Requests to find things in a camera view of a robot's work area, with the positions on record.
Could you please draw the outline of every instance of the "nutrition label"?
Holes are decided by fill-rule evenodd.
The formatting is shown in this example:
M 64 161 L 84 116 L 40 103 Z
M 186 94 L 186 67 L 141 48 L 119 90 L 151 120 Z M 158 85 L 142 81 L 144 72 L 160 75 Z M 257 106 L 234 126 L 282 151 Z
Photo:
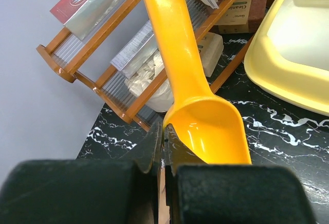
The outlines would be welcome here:
M 137 34 L 125 45 L 125 47 L 111 60 L 112 65 L 121 71 L 143 45 L 153 35 L 151 22 L 148 21 Z

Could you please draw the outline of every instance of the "yellow plastic bin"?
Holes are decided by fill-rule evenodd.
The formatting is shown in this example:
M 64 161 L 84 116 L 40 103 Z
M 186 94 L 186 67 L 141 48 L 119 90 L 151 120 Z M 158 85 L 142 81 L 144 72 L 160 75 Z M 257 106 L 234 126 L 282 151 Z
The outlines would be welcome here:
M 329 0 L 275 0 L 244 66 L 265 91 L 329 116 Z

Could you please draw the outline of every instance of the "yellow scoop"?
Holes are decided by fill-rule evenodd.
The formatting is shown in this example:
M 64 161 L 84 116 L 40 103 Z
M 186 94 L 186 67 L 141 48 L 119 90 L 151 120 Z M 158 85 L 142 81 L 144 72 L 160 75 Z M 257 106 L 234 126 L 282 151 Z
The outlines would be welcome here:
M 242 118 L 203 72 L 185 0 L 144 0 L 175 103 L 163 125 L 206 163 L 251 164 Z

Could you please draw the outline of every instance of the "brown box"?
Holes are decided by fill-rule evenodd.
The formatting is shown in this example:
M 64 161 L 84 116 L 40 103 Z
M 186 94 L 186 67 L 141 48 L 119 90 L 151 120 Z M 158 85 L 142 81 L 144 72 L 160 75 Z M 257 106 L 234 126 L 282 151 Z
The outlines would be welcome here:
M 260 26 L 266 0 L 236 0 L 216 23 L 220 34 L 253 33 Z

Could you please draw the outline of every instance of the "yellow basin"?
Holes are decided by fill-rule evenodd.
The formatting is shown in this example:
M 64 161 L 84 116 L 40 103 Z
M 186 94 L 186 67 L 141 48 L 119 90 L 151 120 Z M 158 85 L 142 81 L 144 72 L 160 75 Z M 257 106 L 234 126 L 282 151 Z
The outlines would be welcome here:
M 206 163 L 250 164 L 242 118 L 215 96 L 204 75 L 185 0 L 144 0 L 170 81 L 174 105 L 163 124 Z
M 329 115 L 329 0 L 275 0 L 246 53 L 267 92 Z

